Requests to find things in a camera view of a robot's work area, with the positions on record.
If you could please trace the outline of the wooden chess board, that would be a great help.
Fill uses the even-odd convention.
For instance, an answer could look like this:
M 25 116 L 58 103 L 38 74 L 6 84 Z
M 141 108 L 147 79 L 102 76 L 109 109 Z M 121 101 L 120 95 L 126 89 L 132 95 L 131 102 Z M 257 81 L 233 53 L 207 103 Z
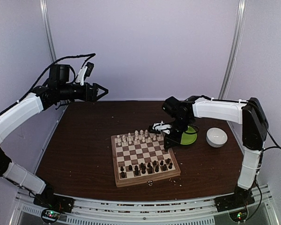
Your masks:
M 171 179 L 181 174 L 175 154 L 172 149 L 165 150 L 164 144 L 154 146 L 151 143 L 116 146 L 114 136 L 111 137 L 113 170 L 117 187 L 139 185 L 147 182 Z M 159 172 L 155 172 L 153 161 L 159 165 Z M 166 164 L 168 170 L 162 171 Z M 141 166 L 146 166 L 146 173 L 141 173 Z

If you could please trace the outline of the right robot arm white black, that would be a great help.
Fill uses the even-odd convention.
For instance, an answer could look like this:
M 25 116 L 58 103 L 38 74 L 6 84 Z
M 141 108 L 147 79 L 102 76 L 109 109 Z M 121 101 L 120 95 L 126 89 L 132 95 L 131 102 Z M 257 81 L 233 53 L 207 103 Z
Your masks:
M 263 108 L 255 97 L 249 100 L 220 100 L 201 96 L 191 96 L 180 101 L 169 97 L 162 109 L 174 120 L 170 123 L 170 132 L 165 135 L 165 144 L 177 142 L 195 118 L 225 120 L 242 125 L 242 145 L 244 158 L 242 168 L 231 203 L 242 206 L 248 199 L 262 164 L 264 144 L 269 128 Z

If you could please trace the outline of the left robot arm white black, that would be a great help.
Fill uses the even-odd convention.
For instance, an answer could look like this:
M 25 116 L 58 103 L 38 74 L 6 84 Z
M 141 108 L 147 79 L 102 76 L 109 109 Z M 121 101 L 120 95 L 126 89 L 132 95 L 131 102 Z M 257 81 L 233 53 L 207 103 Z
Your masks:
M 47 68 L 49 77 L 45 85 L 30 90 L 22 99 L 0 113 L 0 145 L 20 125 L 33 116 L 47 110 L 61 101 L 96 102 L 108 94 L 108 89 L 97 84 L 89 84 L 85 79 L 91 75 L 94 64 L 83 65 L 74 79 L 69 81 L 71 66 L 54 64 Z M 0 177 L 24 187 L 39 196 L 47 208 L 54 208 L 58 198 L 48 183 L 19 166 L 9 158 L 0 147 Z

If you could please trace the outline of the white chess pieces row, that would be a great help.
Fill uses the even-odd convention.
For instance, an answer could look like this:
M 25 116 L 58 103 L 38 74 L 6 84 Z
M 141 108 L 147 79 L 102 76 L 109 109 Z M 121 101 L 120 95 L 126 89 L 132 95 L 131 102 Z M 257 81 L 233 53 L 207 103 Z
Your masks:
M 163 136 L 161 134 L 150 133 L 147 130 L 135 130 L 127 134 L 114 136 L 116 146 L 128 146 L 144 143 L 151 143 L 154 146 L 163 145 Z

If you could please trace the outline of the green plate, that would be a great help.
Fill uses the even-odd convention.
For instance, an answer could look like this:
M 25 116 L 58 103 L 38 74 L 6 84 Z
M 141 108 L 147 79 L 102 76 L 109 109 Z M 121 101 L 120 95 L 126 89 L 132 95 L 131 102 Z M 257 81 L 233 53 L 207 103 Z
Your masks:
M 194 143 L 197 139 L 197 133 L 199 128 L 196 125 L 188 126 L 188 129 L 182 133 L 181 136 L 181 145 L 190 145 Z

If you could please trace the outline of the white bowl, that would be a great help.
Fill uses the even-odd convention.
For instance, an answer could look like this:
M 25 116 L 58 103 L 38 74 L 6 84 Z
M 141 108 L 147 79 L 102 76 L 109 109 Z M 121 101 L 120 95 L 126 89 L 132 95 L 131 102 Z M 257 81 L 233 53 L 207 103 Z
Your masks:
M 220 128 L 212 127 L 206 133 L 206 141 L 211 147 L 220 148 L 227 140 L 227 134 Z

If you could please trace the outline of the right aluminium frame post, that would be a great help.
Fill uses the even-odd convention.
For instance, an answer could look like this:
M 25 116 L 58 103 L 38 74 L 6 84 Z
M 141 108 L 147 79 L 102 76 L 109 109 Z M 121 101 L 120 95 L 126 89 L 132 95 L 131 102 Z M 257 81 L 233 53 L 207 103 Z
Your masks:
M 243 33 L 246 3 L 247 3 L 246 0 L 238 1 L 235 29 L 234 29 L 232 44 L 231 44 L 230 53 L 229 53 L 229 57 L 228 57 L 228 63 L 226 66 L 222 86 L 221 86 L 219 97 L 218 97 L 219 99 L 225 99 L 227 97 L 227 94 L 229 91 L 229 86 L 232 81 L 232 76 L 234 74 L 237 51 L 240 47 L 242 33 Z

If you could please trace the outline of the aluminium frame post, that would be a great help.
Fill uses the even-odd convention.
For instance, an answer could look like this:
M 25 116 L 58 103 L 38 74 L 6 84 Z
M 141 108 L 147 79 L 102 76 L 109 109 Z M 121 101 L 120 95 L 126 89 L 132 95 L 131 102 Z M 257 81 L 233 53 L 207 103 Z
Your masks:
M 234 29 L 232 44 L 231 44 L 230 53 L 229 53 L 229 57 L 228 57 L 228 63 L 226 66 L 222 86 L 221 86 L 219 97 L 218 97 L 219 99 L 225 99 L 227 97 L 227 94 L 229 91 L 229 86 L 232 81 L 232 76 L 234 74 L 237 51 L 240 47 L 242 33 L 243 33 L 246 3 L 247 3 L 246 0 L 238 1 L 235 29 Z
M 51 58 L 51 61 L 53 62 L 57 58 L 56 58 L 56 52 L 55 52 L 54 43 L 53 43 L 51 26 L 50 26 L 50 18 L 49 18 L 49 13 L 48 13 L 47 1 L 40 0 L 39 2 L 40 2 L 41 16 L 42 16 L 42 20 L 43 20 L 43 24 L 44 24 L 44 30 L 45 30 L 45 34 L 46 34 L 50 58 Z

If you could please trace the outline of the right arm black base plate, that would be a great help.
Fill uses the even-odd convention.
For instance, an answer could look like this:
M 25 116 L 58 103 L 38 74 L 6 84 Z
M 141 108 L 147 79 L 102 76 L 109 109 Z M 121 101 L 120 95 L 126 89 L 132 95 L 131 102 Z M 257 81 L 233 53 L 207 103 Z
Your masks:
M 218 212 L 227 210 L 234 210 L 237 208 L 244 208 L 247 205 L 255 203 L 253 197 L 249 196 L 246 200 L 240 198 L 237 199 L 234 194 L 216 197 L 214 199 L 215 206 Z

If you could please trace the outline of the left aluminium frame post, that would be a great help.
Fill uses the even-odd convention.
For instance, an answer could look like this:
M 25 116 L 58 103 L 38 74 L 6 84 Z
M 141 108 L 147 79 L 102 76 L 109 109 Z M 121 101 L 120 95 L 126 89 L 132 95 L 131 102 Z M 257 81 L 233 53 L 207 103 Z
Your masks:
M 47 1 L 40 0 L 39 2 L 40 2 L 41 16 L 42 16 L 42 20 L 43 20 L 43 24 L 44 24 L 44 30 L 45 30 L 45 34 L 46 34 L 50 58 L 51 58 L 51 61 L 53 62 L 57 58 L 56 58 L 56 52 L 55 52 L 54 43 L 53 43 L 51 26 L 50 26 L 50 18 L 49 18 L 49 13 L 48 13 Z

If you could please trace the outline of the front aluminium rail base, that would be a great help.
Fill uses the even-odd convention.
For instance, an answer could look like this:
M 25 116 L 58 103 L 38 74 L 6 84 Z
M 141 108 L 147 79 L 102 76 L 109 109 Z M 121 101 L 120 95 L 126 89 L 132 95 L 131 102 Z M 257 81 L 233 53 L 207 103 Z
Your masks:
M 268 185 L 252 190 L 255 203 L 244 208 L 219 211 L 215 195 L 169 201 L 107 201 L 72 197 L 72 212 L 63 213 L 53 225 L 281 225 Z M 27 191 L 20 189 L 8 225 L 45 225 L 43 207 L 33 204 Z M 234 222 L 232 214 L 247 209 L 249 220 Z

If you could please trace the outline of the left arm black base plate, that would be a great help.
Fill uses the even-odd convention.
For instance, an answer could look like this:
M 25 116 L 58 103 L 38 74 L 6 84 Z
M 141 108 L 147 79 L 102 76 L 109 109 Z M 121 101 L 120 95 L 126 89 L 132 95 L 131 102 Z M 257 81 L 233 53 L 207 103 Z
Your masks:
M 60 195 L 54 195 L 52 199 L 44 199 L 40 195 L 34 198 L 33 203 L 43 208 L 51 209 L 61 213 L 71 213 L 74 199 Z

